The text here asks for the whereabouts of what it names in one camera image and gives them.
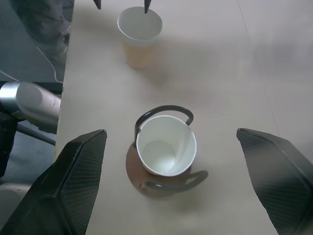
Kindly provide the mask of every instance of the table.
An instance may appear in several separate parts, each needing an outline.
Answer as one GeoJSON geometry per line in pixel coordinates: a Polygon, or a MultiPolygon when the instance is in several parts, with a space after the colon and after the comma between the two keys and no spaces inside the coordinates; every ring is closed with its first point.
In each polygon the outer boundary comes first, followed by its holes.
{"type": "Polygon", "coordinates": [[[137,5],[143,1],[103,1],[99,11],[92,1],[75,1],[56,154],[81,134],[108,132],[86,234],[277,234],[253,190],[236,130],[268,132],[312,152],[312,3],[154,0],[164,25],[161,52],[144,71],[125,64],[116,27],[119,13],[137,5]],[[191,191],[152,200],[130,183],[125,157],[137,118],[165,104],[194,113],[192,170],[207,169],[209,177],[191,191]]]}

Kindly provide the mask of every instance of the cup with liquid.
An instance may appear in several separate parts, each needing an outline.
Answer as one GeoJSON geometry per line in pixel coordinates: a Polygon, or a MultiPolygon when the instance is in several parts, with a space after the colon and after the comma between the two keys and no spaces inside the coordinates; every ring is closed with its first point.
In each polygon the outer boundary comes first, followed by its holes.
{"type": "Polygon", "coordinates": [[[162,31],[162,19],[154,11],[144,7],[124,10],[117,19],[122,34],[126,62],[136,69],[146,68],[157,52],[157,43],[162,31]]]}

